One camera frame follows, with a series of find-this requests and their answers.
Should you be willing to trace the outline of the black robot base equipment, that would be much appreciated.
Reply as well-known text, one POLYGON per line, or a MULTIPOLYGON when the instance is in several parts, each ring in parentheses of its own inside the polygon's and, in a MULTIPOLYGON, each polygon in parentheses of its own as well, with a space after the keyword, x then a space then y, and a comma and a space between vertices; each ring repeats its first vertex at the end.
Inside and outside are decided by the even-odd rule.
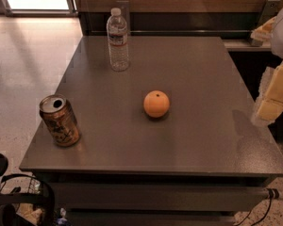
POLYGON ((25 174, 6 175, 8 159, 0 153, 0 226, 55 226, 55 195, 47 183, 25 174), (8 181, 28 180, 28 189, 3 189, 8 181))

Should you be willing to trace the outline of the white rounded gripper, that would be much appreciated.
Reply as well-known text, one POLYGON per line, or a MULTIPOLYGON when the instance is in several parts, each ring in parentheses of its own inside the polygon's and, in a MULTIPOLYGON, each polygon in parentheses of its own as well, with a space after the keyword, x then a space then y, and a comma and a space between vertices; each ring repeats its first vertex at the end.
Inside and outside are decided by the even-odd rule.
MULTIPOLYGON (((283 8, 276 17, 251 32, 250 38, 270 41, 272 53, 283 59, 283 8)), ((274 123, 283 113, 283 61, 275 69, 267 67, 262 74, 259 96, 255 101, 251 122, 255 126, 274 123)))

